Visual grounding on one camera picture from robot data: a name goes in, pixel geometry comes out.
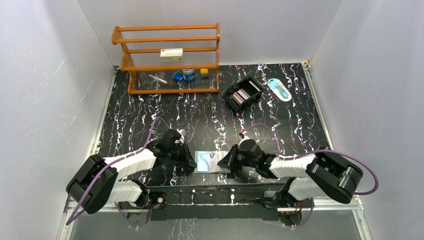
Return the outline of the black card storage box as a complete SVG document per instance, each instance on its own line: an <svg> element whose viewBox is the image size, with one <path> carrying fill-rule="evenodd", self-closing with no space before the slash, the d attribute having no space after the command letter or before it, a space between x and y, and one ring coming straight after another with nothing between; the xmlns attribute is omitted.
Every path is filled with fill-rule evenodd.
<svg viewBox="0 0 424 240"><path fill-rule="evenodd" d="M257 103L264 90L255 79L247 77L227 88L222 98L235 113L240 113Z"/></svg>

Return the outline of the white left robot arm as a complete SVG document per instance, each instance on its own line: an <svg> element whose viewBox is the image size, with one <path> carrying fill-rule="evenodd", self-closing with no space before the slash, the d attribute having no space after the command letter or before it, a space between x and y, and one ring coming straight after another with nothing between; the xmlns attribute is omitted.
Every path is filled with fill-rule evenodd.
<svg viewBox="0 0 424 240"><path fill-rule="evenodd" d="M178 168L194 168L196 163L184 139L185 131L168 129L161 138L151 140L144 148L113 156L89 156L66 186L66 192L88 214L94 214L112 203L128 202L137 208L150 203L147 186L129 177L171 163Z"/></svg>

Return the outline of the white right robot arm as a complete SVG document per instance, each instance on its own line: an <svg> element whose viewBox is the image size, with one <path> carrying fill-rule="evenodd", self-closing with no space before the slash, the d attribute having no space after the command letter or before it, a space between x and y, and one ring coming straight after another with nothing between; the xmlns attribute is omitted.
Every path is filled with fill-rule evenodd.
<svg viewBox="0 0 424 240"><path fill-rule="evenodd" d="M233 145L217 164L231 170L251 167L267 179L286 178L282 189L265 191L256 199L266 208L295 207L316 197L348 204L364 175L360 167L329 149L283 160L264 152L249 138Z"/></svg>

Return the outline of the stack of cards in box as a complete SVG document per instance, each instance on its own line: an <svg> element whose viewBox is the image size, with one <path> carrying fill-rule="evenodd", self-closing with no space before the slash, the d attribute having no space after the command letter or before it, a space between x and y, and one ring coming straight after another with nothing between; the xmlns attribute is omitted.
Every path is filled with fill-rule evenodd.
<svg viewBox="0 0 424 240"><path fill-rule="evenodd" d="M262 89L257 86L252 80L239 82L230 90L230 97L241 106L242 104L252 103L257 101L262 93Z"/></svg>

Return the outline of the blue square lid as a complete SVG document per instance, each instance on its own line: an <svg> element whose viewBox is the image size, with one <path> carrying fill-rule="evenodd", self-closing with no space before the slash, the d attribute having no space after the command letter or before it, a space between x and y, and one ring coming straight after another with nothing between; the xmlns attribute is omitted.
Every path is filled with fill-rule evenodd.
<svg viewBox="0 0 424 240"><path fill-rule="evenodd" d="M184 75L177 71L172 75L172 79L176 82L181 82L184 79Z"/></svg>

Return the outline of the blue white packaged tool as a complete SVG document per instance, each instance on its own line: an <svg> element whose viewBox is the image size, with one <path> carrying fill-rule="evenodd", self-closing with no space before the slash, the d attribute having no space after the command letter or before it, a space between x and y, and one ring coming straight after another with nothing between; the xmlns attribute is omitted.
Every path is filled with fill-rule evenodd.
<svg viewBox="0 0 424 240"><path fill-rule="evenodd" d="M292 100L292 95L283 83L277 78L270 78L267 80L267 86L269 89L283 102L289 102Z"/></svg>

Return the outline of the blue round jar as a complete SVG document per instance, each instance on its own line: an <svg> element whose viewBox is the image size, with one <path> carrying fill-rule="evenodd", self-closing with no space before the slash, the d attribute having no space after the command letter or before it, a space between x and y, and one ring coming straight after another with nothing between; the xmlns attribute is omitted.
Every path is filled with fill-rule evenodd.
<svg viewBox="0 0 424 240"><path fill-rule="evenodd" d="M187 82L192 82L196 79L195 70L193 68L185 68L181 70L183 79Z"/></svg>

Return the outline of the yellow black sponge block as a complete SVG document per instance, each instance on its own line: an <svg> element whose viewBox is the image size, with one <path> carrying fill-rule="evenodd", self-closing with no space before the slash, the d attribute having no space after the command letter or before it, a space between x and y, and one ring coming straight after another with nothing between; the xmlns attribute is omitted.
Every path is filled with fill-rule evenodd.
<svg viewBox="0 0 424 240"><path fill-rule="evenodd" d="M202 79L207 79L209 78L209 70L207 68L201 68L200 69L200 77Z"/></svg>

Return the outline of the red white pen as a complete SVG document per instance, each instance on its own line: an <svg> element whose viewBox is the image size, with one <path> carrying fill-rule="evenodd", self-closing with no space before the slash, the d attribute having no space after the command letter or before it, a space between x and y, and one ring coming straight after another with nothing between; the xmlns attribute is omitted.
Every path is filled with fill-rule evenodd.
<svg viewBox="0 0 424 240"><path fill-rule="evenodd" d="M157 77L157 76L155 76L155 75L149 74L148 76L149 76L150 78L154 79L155 81L161 82L161 83L163 83L163 84L168 84L168 82L167 82L166 80L164 80L164 79L162 79L162 78L159 78L159 77Z"/></svg>

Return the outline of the orange wooden shelf rack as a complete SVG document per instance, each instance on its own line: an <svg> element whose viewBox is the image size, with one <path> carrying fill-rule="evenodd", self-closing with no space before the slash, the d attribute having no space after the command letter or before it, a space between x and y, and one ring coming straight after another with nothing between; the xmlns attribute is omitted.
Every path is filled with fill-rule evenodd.
<svg viewBox="0 0 424 240"><path fill-rule="evenodd" d="M217 93L220 39L219 23L115 26L111 36L131 95Z"/></svg>

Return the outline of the white medicine box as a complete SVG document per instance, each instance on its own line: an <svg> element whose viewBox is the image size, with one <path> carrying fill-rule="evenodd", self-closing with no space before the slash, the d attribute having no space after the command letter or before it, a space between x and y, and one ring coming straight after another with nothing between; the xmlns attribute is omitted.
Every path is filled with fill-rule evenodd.
<svg viewBox="0 0 424 240"><path fill-rule="evenodd" d="M183 56L183 48L165 48L160 50L160 60L162 62L182 61Z"/></svg>

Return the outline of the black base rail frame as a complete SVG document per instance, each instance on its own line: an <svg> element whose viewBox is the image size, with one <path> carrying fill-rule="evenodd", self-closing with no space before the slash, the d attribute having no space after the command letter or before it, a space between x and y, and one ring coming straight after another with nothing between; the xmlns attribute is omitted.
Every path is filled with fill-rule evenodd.
<svg viewBox="0 0 424 240"><path fill-rule="evenodd" d="M140 214L147 214L151 221L174 219L262 219L277 221L282 212L299 214L304 203L311 207L312 201L305 199L299 203L293 200L284 202L280 192L282 183L247 183L228 185L186 185L186 186L151 186L150 205L141 212L130 212L133 207L122 204L128 210L130 219L135 220ZM229 204L254 203L245 206L170 206L169 204ZM288 207L288 211L278 208Z"/></svg>

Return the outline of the silver aluminium rail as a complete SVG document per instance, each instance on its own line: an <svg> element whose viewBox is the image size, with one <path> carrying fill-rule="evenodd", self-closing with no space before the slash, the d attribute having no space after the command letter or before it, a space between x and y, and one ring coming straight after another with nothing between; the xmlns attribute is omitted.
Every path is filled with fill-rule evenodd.
<svg viewBox="0 0 424 240"><path fill-rule="evenodd" d="M329 198L314 198L314 211L332 211L332 210L364 210L362 202L359 197L354 197L350 203L344 204L336 202L335 200L329 199ZM238 202L231 202L231 203L166 203L165 208L168 209L170 206L177 206L177 207L235 207L235 206L250 206L250 205L259 205L259 207L262 207L260 203L238 203ZM311 208L308 207L310 205L309 203L304 203L302 210L310 210ZM72 213L77 206L77 203L75 201L68 201L64 208L64 213ZM98 212L110 212L117 210L114 203L108 203L103 208L101 208ZM289 207L280 207L278 208L278 211L288 211ZM129 212L136 213L141 212L141 208L131 208Z"/></svg>

